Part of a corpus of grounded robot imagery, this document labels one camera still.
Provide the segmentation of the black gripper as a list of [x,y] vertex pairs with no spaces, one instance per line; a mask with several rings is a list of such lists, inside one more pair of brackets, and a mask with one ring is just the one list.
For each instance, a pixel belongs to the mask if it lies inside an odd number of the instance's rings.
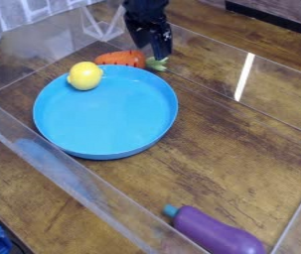
[[169,0],[124,0],[125,24],[138,48],[149,43],[157,61],[173,51],[173,33],[168,24],[165,8]]

